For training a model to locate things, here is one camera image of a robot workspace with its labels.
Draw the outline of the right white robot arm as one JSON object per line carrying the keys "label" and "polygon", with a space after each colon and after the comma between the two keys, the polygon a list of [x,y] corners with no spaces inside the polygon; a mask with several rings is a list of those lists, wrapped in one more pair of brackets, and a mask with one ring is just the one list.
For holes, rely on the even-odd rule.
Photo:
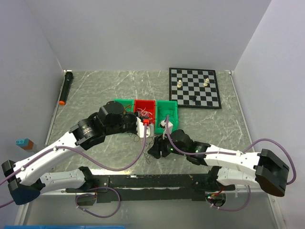
{"label": "right white robot arm", "polygon": [[289,166],[268,149],[261,152],[234,151],[193,141],[183,130],[157,136],[148,154],[159,159],[169,154],[185,156],[195,165],[212,167],[208,178],[211,191],[230,185],[259,187],[264,192],[283,197],[288,184]]}

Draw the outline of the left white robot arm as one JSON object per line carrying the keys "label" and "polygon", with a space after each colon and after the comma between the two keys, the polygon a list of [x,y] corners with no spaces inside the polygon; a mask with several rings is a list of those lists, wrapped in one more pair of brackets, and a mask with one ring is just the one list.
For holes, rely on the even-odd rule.
{"label": "left white robot arm", "polygon": [[125,112],[121,103],[110,101],[40,152],[22,161],[4,162],[1,166],[13,202],[23,205],[42,193],[64,188],[92,190],[94,177],[88,167],[54,174],[49,170],[74,153],[89,158],[86,150],[103,143],[106,136],[120,133],[146,139],[151,133],[149,120],[138,112]]}

